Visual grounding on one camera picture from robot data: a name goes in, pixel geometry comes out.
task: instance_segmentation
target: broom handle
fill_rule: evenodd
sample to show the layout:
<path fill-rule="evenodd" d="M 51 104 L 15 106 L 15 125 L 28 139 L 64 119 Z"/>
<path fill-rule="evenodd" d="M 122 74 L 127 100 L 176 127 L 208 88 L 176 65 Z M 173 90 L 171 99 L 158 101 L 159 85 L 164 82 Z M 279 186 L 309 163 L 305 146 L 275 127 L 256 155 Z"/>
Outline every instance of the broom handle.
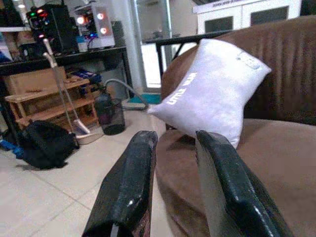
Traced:
<path fill-rule="evenodd" d="M 58 71 L 57 71 L 58 64 L 57 64 L 56 59 L 55 59 L 55 57 L 54 57 L 53 51 L 52 51 L 52 49 L 51 49 L 51 47 L 50 47 L 49 41 L 48 41 L 48 39 L 44 39 L 43 42 L 44 42 L 44 44 L 45 44 L 45 47 L 46 47 L 46 49 L 47 49 L 47 52 L 48 52 L 49 56 L 50 56 L 51 59 L 52 59 L 51 66 L 53 67 L 53 70 L 54 70 L 54 72 L 55 72 L 56 81 L 59 81 L 59 87 L 60 87 L 60 82 L 61 82 L 61 84 L 62 84 L 62 86 L 63 86 L 63 90 L 64 90 L 64 92 L 65 92 L 65 94 L 66 94 L 66 96 L 67 96 L 67 99 L 68 99 L 68 101 L 69 101 L 69 104 L 71 105 L 71 107 L 72 107 L 72 109 L 73 109 L 73 112 L 74 112 L 74 114 L 75 114 L 75 118 L 79 120 L 78 114 L 77 114 L 77 112 L 76 112 L 76 110 L 75 110 L 75 107 L 74 107 L 74 104 L 73 104 L 73 101 L 71 100 L 71 97 L 70 97 L 70 95 L 69 95 L 69 93 L 68 93 L 68 90 L 67 90 L 66 87 L 65 87 L 64 80 L 61 80 L 61 79 L 59 78 L 59 76 L 58 76 Z"/>

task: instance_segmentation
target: computer case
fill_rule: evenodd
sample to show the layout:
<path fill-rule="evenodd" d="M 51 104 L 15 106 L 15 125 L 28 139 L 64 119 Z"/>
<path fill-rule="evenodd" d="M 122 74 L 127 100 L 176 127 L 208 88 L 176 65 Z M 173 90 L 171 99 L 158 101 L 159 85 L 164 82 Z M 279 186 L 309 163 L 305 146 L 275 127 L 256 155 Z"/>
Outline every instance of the computer case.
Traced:
<path fill-rule="evenodd" d="M 27 13 L 34 38 L 48 38 L 54 53 L 78 51 L 76 36 L 66 5 L 45 4 Z"/>

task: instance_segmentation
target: table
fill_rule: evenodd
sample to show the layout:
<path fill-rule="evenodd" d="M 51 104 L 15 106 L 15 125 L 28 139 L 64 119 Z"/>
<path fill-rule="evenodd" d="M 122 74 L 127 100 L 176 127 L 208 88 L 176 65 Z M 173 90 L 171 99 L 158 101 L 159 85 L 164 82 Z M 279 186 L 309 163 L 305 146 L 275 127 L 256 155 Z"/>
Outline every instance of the table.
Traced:
<path fill-rule="evenodd" d="M 84 62 L 92 59 L 100 59 L 104 62 L 105 70 L 111 70 L 116 68 L 119 62 L 123 61 L 123 66 L 126 75 L 126 82 L 129 86 L 132 86 L 132 79 L 128 64 L 126 47 L 113 47 L 105 48 L 95 51 L 89 51 L 84 53 L 75 53 L 69 55 L 61 55 L 56 57 L 56 61 L 59 66 L 67 66 L 74 63 Z M 10 62 L 0 64 L 0 78 L 3 76 L 9 76 L 13 74 L 26 73 L 36 70 L 42 70 L 50 68 L 49 62 L 45 58 L 35 59 L 30 61 Z M 0 79 L 0 104 L 2 108 L 3 117 L 8 125 L 9 130 L 13 133 L 15 140 L 17 140 L 18 127 L 12 119 L 12 111 L 5 101 L 4 97 L 7 96 L 7 90 L 3 80 Z"/>

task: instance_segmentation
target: white floor tile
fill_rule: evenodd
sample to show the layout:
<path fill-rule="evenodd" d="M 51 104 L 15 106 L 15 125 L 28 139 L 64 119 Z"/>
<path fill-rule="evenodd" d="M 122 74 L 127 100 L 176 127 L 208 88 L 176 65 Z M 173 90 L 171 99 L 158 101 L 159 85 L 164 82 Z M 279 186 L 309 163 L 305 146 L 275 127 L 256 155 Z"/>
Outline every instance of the white floor tile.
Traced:
<path fill-rule="evenodd" d="M 161 236 L 173 237 L 174 235 L 172 234 L 167 221 L 165 205 L 160 195 L 155 176 L 153 187 L 151 237 Z"/>
<path fill-rule="evenodd" d="M 24 161 L 17 160 L 11 152 L 0 151 L 0 187 L 29 173 L 24 169 L 25 165 Z"/>
<path fill-rule="evenodd" d="M 65 167 L 32 172 L 77 199 L 103 180 L 125 148 L 126 145 L 103 136 L 81 146 Z"/>
<path fill-rule="evenodd" d="M 81 198 L 79 198 L 78 202 L 80 202 L 81 204 L 83 204 L 84 206 L 92 210 L 95 200 L 98 196 L 101 184 L 102 182 L 94 186 L 93 189 L 89 190 L 86 194 L 84 194 Z"/>
<path fill-rule="evenodd" d="M 82 146 L 62 169 L 36 170 L 0 151 L 0 236 L 80 236 L 102 180 L 130 139 L 140 130 L 165 132 L 165 124 L 145 112 L 126 111 L 125 120 L 125 132 Z M 156 181 L 151 232 L 172 236 Z"/>
<path fill-rule="evenodd" d="M 0 188 L 0 233 L 27 237 L 61 213 L 71 198 L 31 173 Z"/>
<path fill-rule="evenodd" d="M 90 210 L 75 202 L 33 237 L 80 237 L 88 221 Z"/>

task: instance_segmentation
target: black desk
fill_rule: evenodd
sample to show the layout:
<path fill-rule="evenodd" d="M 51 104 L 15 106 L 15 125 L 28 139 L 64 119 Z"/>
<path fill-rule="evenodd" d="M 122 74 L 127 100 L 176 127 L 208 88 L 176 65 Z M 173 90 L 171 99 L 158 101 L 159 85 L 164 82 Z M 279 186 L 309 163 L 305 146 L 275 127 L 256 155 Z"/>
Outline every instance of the black desk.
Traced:
<path fill-rule="evenodd" d="M 195 36 L 185 36 L 185 37 L 178 37 L 178 38 L 170 38 L 170 39 L 151 39 L 147 40 L 146 43 L 155 43 L 156 44 L 156 50 L 158 54 L 158 60 L 159 60 L 159 70 L 160 70 L 160 76 L 162 77 L 163 74 L 163 66 L 162 66 L 162 51 L 161 47 L 164 45 L 172 45 L 172 44 L 180 44 L 179 49 L 177 50 L 176 54 L 173 57 L 173 60 L 179 56 L 179 53 L 186 43 L 199 43 L 201 39 L 211 39 L 218 36 L 221 36 L 223 34 L 226 34 L 230 31 L 218 31 L 218 32 L 211 32 L 203 35 L 195 35 Z"/>
<path fill-rule="evenodd" d="M 96 51 L 84 52 L 84 53 L 76 53 L 69 55 L 57 56 L 56 61 L 59 66 L 67 66 L 74 63 L 84 62 L 92 59 L 99 59 L 104 62 L 104 66 L 106 70 L 114 69 L 117 64 L 123 61 L 123 66 L 126 75 L 126 81 L 129 86 L 132 87 L 131 74 L 128 64 L 127 51 L 126 47 L 114 47 L 114 48 L 106 48 Z M 21 62 L 10 62 L 10 63 L 2 63 L 0 64 L 0 103 L 2 106 L 2 114 L 4 119 L 9 127 L 9 130 L 15 135 L 16 139 L 16 131 L 17 126 L 12 119 L 11 109 L 9 108 L 7 102 L 4 97 L 8 95 L 7 90 L 5 88 L 5 84 L 1 77 L 9 76 L 13 74 L 26 73 L 36 70 L 42 70 L 50 68 L 49 62 L 47 59 L 36 59 L 30 61 L 21 61 Z"/>

